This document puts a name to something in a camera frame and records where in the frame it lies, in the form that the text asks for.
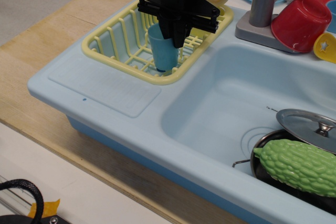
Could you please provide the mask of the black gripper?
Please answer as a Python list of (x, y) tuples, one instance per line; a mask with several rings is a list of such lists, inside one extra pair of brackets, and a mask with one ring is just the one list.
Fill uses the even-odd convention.
[(139, 0), (138, 9), (157, 17), (163, 38), (172, 38), (175, 48), (183, 47), (192, 28), (218, 29), (220, 11), (207, 0)]

